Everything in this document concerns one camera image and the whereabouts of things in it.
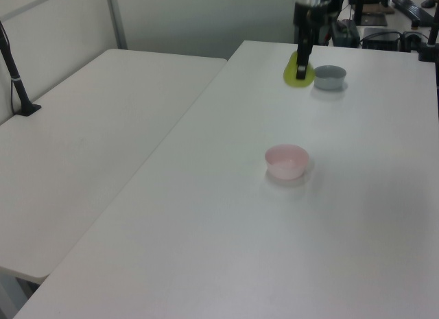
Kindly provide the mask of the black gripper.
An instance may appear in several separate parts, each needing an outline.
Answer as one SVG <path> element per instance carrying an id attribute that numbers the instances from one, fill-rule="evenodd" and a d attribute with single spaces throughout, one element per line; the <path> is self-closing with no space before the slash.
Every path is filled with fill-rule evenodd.
<path id="1" fill-rule="evenodd" d="M 309 65 L 313 41 L 318 41 L 320 30 L 328 23 L 331 10 L 330 3 L 310 6 L 295 2 L 294 27 L 295 37 L 298 41 L 296 79 L 304 80 Z"/>

